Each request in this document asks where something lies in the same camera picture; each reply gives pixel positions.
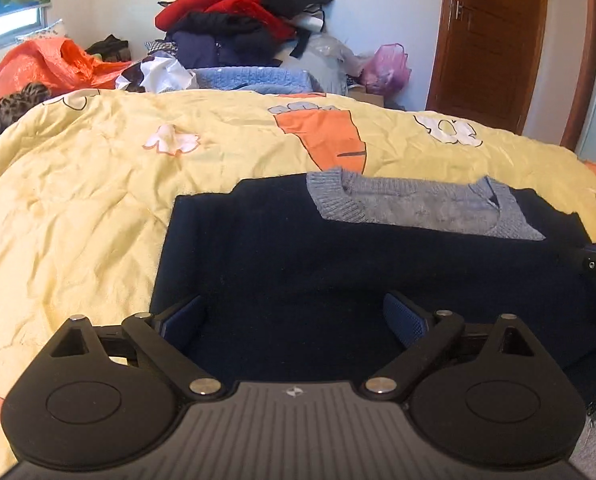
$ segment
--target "window frame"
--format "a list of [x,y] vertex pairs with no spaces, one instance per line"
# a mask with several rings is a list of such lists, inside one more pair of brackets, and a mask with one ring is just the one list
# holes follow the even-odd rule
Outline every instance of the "window frame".
[[[38,20],[33,25],[25,25],[25,27],[19,27],[14,30],[10,30],[9,32],[6,32],[5,34],[1,34],[0,35],[0,49],[3,49],[3,48],[6,48],[8,46],[15,44],[17,36],[22,36],[24,34],[30,34],[32,32],[41,30],[44,27],[46,27],[46,21],[47,21],[46,7],[35,7],[35,8],[38,13]],[[14,14],[16,12],[22,12],[24,10],[29,10],[29,9],[16,10],[14,12],[11,12],[11,14]]]

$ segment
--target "gray ribbed panel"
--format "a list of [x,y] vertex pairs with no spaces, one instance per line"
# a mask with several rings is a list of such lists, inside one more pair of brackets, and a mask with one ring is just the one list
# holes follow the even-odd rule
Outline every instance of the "gray ribbed panel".
[[559,463],[527,472],[478,470],[415,434],[399,406],[370,402],[348,383],[243,383],[222,402],[196,404],[158,449],[90,473],[28,463],[6,480],[582,480]]

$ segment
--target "leopard print fabric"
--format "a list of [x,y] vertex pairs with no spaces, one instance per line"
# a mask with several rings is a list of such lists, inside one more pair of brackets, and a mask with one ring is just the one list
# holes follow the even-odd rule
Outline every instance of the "leopard print fabric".
[[0,99],[0,134],[36,105],[51,97],[42,83],[29,83],[20,92]]

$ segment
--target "wooden door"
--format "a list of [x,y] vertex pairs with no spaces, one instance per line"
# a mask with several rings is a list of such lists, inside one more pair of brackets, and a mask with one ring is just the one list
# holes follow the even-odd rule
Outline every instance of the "wooden door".
[[522,133],[546,0],[444,0],[427,109]]

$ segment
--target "yellow blanket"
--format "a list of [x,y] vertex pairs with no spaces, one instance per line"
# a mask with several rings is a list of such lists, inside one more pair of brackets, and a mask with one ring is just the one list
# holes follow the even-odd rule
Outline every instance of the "yellow blanket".
[[[337,165],[462,184],[488,174],[577,212],[596,241],[596,173],[480,124],[321,94],[74,92],[0,137],[0,404],[69,315],[104,325],[148,309],[176,195]],[[0,474],[13,463],[0,429]]]

